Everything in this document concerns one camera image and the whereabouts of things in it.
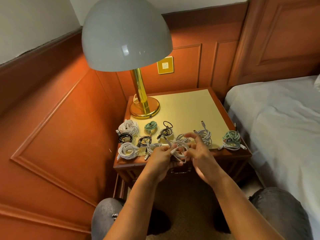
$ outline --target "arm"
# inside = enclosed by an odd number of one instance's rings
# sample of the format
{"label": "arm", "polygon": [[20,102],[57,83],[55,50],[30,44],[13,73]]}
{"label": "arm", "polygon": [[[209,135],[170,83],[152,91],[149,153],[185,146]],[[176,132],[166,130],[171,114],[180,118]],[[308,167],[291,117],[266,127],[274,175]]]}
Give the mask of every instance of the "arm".
{"label": "arm", "polygon": [[161,146],[154,149],[104,240],[146,239],[157,185],[169,168],[182,165],[181,162],[170,162],[170,151],[175,147]]}
{"label": "arm", "polygon": [[284,240],[218,165],[198,134],[188,133],[185,137],[195,139],[196,144],[185,155],[192,158],[198,175],[214,190],[235,239]]}

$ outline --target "drawer handle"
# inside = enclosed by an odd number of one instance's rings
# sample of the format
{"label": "drawer handle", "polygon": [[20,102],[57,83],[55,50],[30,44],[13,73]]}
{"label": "drawer handle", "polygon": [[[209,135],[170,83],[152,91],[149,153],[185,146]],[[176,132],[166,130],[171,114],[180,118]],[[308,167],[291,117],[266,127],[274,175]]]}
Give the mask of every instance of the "drawer handle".
{"label": "drawer handle", "polygon": [[185,172],[174,172],[174,170],[171,169],[171,173],[173,173],[173,174],[185,174],[185,173],[189,173],[189,172],[191,172],[191,169],[188,169],[188,170],[185,171]]}

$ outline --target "person's right hand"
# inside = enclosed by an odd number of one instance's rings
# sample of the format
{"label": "person's right hand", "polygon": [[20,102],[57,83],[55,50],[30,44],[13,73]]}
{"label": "person's right hand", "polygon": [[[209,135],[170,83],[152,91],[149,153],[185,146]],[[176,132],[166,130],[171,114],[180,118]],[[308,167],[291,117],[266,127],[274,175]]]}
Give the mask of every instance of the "person's right hand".
{"label": "person's right hand", "polygon": [[190,148],[184,152],[184,155],[191,158],[199,177],[211,187],[214,187],[220,178],[221,167],[197,133],[186,133],[184,137],[191,137],[195,142],[189,144]]}

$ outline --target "table lamp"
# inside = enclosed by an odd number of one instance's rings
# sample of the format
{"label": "table lamp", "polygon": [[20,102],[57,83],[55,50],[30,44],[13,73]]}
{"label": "table lamp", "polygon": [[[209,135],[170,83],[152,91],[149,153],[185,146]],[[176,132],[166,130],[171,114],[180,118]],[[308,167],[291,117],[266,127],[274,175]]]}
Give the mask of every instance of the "table lamp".
{"label": "table lamp", "polygon": [[159,101],[146,95],[140,69],[162,60],[173,49],[158,9],[146,0],[100,0],[85,19],[82,47],[94,70],[130,70],[138,98],[130,106],[133,117],[145,119],[159,112]]}

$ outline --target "bed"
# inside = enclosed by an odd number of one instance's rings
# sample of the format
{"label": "bed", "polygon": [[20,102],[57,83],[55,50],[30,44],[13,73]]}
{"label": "bed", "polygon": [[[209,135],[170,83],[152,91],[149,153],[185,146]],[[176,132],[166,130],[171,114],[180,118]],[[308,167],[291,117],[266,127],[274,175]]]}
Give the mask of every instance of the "bed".
{"label": "bed", "polygon": [[265,186],[292,193],[320,237],[320,91],[317,76],[233,87],[224,107],[253,154]]}

